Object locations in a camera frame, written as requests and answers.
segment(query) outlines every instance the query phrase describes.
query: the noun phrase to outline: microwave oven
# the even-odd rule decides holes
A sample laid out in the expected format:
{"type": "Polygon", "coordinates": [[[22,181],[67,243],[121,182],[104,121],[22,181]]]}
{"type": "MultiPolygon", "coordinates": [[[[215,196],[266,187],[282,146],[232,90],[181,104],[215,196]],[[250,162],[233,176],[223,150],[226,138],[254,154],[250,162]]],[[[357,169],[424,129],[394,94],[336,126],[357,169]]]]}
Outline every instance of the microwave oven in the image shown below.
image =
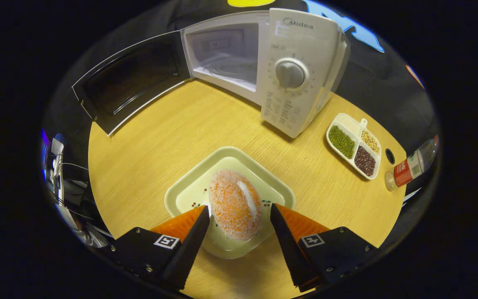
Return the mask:
{"type": "Polygon", "coordinates": [[[215,17],[131,45],[72,90],[106,134],[186,80],[198,78],[261,107],[295,138],[338,87],[349,42],[333,20],[284,8],[215,17]]]}

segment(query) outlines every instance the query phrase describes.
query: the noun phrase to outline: round table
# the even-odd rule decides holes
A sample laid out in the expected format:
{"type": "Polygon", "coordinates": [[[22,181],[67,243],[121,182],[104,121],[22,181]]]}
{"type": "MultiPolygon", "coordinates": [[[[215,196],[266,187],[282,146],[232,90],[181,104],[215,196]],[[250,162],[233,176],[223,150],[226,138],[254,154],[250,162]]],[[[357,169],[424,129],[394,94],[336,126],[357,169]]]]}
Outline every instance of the round table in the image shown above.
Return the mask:
{"type": "MultiPolygon", "coordinates": [[[[192,80],[154,100],[109,137],[93,123],[89,173],[93,197],[114,238],[136,226],[150,229],[171,218],[167,189],[210,153],[234,146],[289,186],[295,210],[329,228],[346,226],[379,247],[390,233],[405,186],[387,191],[384,175],[406,158],[402,146],[379,123],[333,95],[297,138],[288,138],[260,116],[260,106],[233,93],[192,80]],[[383,152],[379,174],[363,178],[326,141],[334,117],[344,112],[368,120],[383,152]]],[[[184,290],[195,298],[292,298],[290,279],[275,235],[235,260],[199,250],[184,290]]]]}

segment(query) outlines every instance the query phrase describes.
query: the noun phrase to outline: microwave window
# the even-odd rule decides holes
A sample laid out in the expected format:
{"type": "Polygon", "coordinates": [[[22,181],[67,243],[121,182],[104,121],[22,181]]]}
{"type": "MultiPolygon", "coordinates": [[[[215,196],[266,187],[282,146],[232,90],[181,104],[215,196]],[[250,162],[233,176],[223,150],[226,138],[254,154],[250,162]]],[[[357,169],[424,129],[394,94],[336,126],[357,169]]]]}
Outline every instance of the microwave window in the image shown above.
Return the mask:
{"type": "Polygon", "coordinates": [[[164,44],[128,53],[94,74],[84,84],[85,92],[97,108],[115,115],[178,72],[173,53],[173,47],[164,44]]]}

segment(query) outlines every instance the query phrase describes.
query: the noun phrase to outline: blue sticker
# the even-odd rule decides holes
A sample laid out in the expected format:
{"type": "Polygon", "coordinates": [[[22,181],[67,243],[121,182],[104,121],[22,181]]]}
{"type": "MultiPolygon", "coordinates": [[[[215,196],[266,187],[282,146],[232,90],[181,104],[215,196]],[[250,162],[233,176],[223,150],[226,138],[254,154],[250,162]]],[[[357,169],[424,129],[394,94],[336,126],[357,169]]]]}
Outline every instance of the blue sticker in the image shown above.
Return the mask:
{"type": "Polygon", "coordinates": [[[371,46],[372,48],[376,49],[377,51],[384,53],[385,49],[379,45],[379,41],[377,40],[376,35],[371,32],[370,30],[364,28],[359,23],[353,21],[349,17],[341,17],[336,12],[332,11],[331,9],[318,4],[317,2],[311,0],[303,0],[307,4],[307,10],[309,13],[314,15],[321,15],[322,17],[327,17],[328,19],[332,19],[333,21],[339,24],[340,28],[346,32],[349,28],[355,27],[355,32],[351,34],[357,40],[364,42],[366,45],[371,46]]]}

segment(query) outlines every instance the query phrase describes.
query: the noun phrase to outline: plate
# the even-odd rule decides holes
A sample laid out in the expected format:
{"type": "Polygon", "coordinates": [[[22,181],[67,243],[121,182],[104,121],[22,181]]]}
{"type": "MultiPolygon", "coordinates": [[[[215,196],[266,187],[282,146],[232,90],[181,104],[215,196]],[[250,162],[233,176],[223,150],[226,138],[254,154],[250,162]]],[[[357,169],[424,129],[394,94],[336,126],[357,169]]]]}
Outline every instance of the plate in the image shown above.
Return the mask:
{"type": "Polygon", "coordinates": [[[237,259],[256,248],[274,233],[271,224],[271,203],[294,208],[295,197],[287,185],[238,148],[221,147],[211,153],[187,174],[175,182],[165,193],[165,208],[172,217],[207,205],[210,224],[202,247],[222,259],[237,259]],[[262,208],[262,226],[247,242],[227,238],[211,215],[209,184],[215,172],[230,169],[240,172],[256,188],[262,208]]]}

